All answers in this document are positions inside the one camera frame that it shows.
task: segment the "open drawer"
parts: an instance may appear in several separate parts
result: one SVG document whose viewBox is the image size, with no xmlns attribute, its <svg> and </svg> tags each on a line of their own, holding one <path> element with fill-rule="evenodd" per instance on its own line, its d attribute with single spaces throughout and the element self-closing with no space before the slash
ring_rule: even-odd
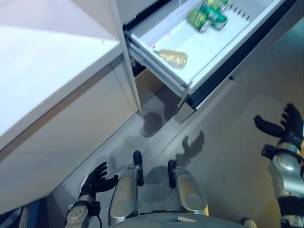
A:
<svg viewBox="0 0 304 228">
<path fill-rule="evenodd" d="M 220 31 L 209 28 L 205 33 L 187 20 L 202 0 L 159 2 L 124 26 L 129 54 L 182 98 L 179 108 L 187 103 L 196 110 L 297 1 L 232 0 L 223 12 L 228 18 L 226 26 Z M 160 49 L 186 53 L 186 66 L 171 67 L 155 52 Z"/>
</svg>

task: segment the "cabinet door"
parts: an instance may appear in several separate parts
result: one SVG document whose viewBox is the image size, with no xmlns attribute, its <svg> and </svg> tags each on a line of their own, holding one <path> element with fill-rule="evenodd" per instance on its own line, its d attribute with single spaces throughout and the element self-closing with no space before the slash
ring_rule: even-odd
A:
<svg viewBox="0 0 304 228">
<path fill-rule="evenodd" d="M 48 195 L 133 114 L 106 66 L 10 146 L 0 163 L 0 214 Z"/>
</svg>

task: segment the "white countertop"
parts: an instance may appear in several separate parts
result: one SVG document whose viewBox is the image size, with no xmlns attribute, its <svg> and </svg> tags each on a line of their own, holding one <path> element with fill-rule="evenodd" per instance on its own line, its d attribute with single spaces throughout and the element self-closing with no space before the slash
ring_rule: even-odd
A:
<svg viewBox="0 0 304 228">
<path fill-rule="evenodd" d="M 122 52 L 71 0 L 0 0 L 0 150 Z"/>
</svg>

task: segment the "green can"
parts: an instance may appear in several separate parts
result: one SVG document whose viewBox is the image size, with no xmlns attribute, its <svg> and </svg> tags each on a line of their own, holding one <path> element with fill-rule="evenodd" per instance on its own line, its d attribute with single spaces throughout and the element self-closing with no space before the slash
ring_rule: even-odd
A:
<svg viewBox="0 0 304 228">
<path fill-rule="evenodd" d="M 217 30 L 221 30 L 227 24 L 227 17 L 215 10 L 214 8 L 202 4 L 199 8 L 202 13 L 205 13 L 212 20 L 211 26 Z"/>
<path fill-rule="evenodd" d="M 206 0 L 206 4 L 218 11 L 226 11 L 231 5 L 231 0 Z"/>
<path fill-rule="evenodd" d="M 189 15 L 189 22 L 200 32 L 206 32 L 211 26 L 211 20 L 199 9 L 193 9 Z"/>
</svg>

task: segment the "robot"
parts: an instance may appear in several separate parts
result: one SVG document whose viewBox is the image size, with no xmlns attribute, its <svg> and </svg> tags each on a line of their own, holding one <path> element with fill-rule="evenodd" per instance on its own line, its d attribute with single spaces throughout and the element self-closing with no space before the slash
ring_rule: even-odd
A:
<svg viewBox="0 0 304 228">
<path fill-rule="evenodd" d="M 304 228 L 304 158 L 300 155 L 303 142 L 303 120 L 293 104 L 287 104 L 282 114 L 281 126 L 254 118 L 257 128 L 278 137 L 276 147 L 265 145 L 262 155 L 270 159 L 269 173 L 273 179 L 275 195 L 281 210 L 282 228 Z M 78 201 L 66 215 L 65 228 L 86 228 L 92 216 L 99 218 L 100 203 L 95 200 L 97 192 L 115 188 L 109 208 L 109 226 L 113 228 L 256 228 L 251 220 L 243 225 L 209 216 L 205 197 L 191 174 L 168 162 L 169 186 L 176 188 L 179 211 L 153 211 L 138 215 L 137 188 L 144 184 L 143 160 L 139 151 L 133 154 L 133 165 L 120 179 L 115 175 L 106 180 L 106 162 L 91 172 L 81 188 Z"/>
</svg>

